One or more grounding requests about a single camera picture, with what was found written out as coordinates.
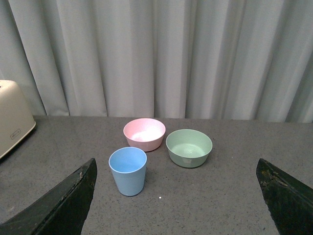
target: plastic cup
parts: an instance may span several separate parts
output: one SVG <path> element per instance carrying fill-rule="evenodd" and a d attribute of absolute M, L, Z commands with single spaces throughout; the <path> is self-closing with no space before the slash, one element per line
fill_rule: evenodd
<path fill-rule="evenodd" d="M 146 153 L 136 147 L 120 148 L 112 153 L 109 165 L 120 193 L 135 196 L 142 191 L 146 164 Z"/>

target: pink bowl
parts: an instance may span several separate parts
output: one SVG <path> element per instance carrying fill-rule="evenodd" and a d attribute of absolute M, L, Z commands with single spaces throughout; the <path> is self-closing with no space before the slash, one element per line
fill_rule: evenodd
<path fill-rule="evenodd" d="M 123 132 L 130 147 L 149 152 L 161 145 L 165 126 L 152 118 L 139 118 L 127 123 Z"/>

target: bowl rim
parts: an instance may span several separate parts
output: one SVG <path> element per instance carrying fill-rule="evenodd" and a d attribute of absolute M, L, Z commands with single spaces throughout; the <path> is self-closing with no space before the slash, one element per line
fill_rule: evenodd
<path fill-rule="evenodd" d="M 127 126 L 131 125 L 132 122 L 135 122 L 135 121 L 138 121 L 138 120 L 142 120 L 142 119 L 150 119 L 150 120 L 153 120 L 153 121 L 155 121 L 155 122 L 157 122 L 157 123 L 160 123 L 161 126 L 162 126 L 162 131 L 161 131 L 162 135 L 158 136 L 157 138 L 155 138 L 155 139 L 153 139 L 153 140 L 151 140 L 151 141 L 135 141 L 135 140 L 133 140 L 132 138 L 130 138 L 129 136 L 127 136 L 127 135 L 125 134 L 125 129 L 127 128 Z M 136 119 L 134 119 L 134 120 L 131 120 L 131 121 L 129 121 L 129 122 L 124 126 L 124 128 L 123 128 L 123 134 L 124 134 L 124 136 L 125 136 L 126 138 L 128 138 L 128 139 L 130 139 L 130 140 L 132 140 L 132 141 L 135 141 L 135 142 L 139 142 L 139 143 L 149 143 L 149 142 L 153 142 L 153 141 L 159 140 L 160 138 L 162 138 L 162 137 L 164 136 L 165 131 L 166 131 L 166 127 L 165 127 L 165 125 L 164 125 L 161 121 L 159 121 L 159 120 L 157 120 L 157 119 L 154 119 L 154 118 L 148 118 L 148 117 L 136 118 Z"/>
<path fill-rule="evenodd" d="M 206 136 L 207 139 L 209 140 L 209 142 L 211 143 L 211 148 L 209 149 L 209 151 L 206 152 L 204 155 L 202 155 L 202 156 L 200 156 L 200 157 L 196 157 L 196 158 L 190 158 L 190 157 L 182 156 L 181 154 L 177 154 L 177 153 L 173 152 L 173 151 L 171 150 L 171 148 L 170 148 L 170 147 L 168 146 L 168 144 L 167 144 L 168 138 L 169 138 L 173 133 L 175 133 L 175 132 L 186 131 L 186 130 L 188 130 L 188 131 L 193 131 L 193 132 L 198 132 L 198 133 L 201 133 L 202 135 Z M 171 151 L 173 154 L 175 154 L 175 155 L 177 155 L 177 156 L 179 156 L 179 157 L 181 157 L 181 158 L 186 158 L 186 159 L 199 159 L 199 158 L 203 158 L 203 157 L 205 157 L 205 156 L 208 156 L 208 154 L 209 154 L 209 153 L 212 151 L 212 149 L 213 149 L 213 142 L 212 142 L 211 138 L 210 138 L 208 135 L 206 135 L 205 133 L 203 133 L 203 132 L 201 132 L 201 131 L 198 131 L 198 130 L 194 130 L 194 129 L 179 129 L 179 130 L 173 131 L 172 133 L 170 133 L 170 134 L 166 137 L 165 144 L 166 144 L 167 149 L 168 149 L 169 151 Z"/>

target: gray countertop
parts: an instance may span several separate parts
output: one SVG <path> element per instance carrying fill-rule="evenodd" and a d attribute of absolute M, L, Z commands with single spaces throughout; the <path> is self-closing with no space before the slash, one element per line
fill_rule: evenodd
<path fill-rule="evenodd" d="M 143 191 L 119 193 L 108 160 L 128 146 L 124 125 L 134 118 L 35 117 L 34 131 L 0 160 L 0 223 L 13 217 L 80 165 L 95 158 L 98 177 L 83 235 L 277 235 L 255 174 L 264 158 L 313 187 L 313 124 L 159 119 L 161 146 L 148 152 Z M 175 165 L 165 138 L 195 129 L 213 141 L 207 161 Z"/>

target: bowl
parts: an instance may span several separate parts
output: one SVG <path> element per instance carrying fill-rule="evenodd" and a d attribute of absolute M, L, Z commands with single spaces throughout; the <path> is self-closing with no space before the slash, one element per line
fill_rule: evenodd
<path fill-rule="evenodd" d="M 152 118 L 139 118 L 127 123 L 123 132 L 130 147 L 149 152 L 161 145 L 165 126 Z"/>
<path fill-rule="evenodd" d="M 213 144 L 211 139 L 200 131 L 181 129 L 168 135 L 166 146 L 174 163 L 185 168 L 194 168 L 205 162 Z"/>

